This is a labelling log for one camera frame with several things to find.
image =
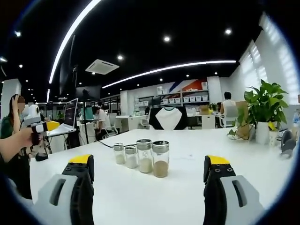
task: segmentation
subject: column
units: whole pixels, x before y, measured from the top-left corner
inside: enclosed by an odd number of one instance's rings
[[[21,94],[21,83],[18,79],[5,80],[1,96],[1,119],[9,113],[9,101],[14,94]]]

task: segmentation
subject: brown powder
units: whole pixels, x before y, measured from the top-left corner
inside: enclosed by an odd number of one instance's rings
[[[153,168],[154,176],[159,178],[166,177],[168,175],[168,167],[169,165],[167,162],[157,161]]]

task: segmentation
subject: white wall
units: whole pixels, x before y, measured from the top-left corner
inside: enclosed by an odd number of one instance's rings
[[[218,76],[207,77],[209,98],[211,103],[222,102],[220,78]]]

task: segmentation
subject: white pot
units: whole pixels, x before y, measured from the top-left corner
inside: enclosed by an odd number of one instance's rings
[[[269,146],[275,147],[277,145],[278,131],[269,132]]]
[[[269,125],[267,122],[258,122],[255,131],[255,140],[259,144],[269,143]]]

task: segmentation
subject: white powder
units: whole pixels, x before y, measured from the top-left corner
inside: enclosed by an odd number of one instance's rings
[[[116,163],[117,164],[124,164],[125,163],[125,157],[123,155],[116,155]]]
[[[126,159],[126,166],[130,169],[134,169],[138,166],[136,156],[130,156]]]
[[[143,158],[139,160],[139,170],[142,173],[150,173],[152,172],[152,160],[149,158]]]

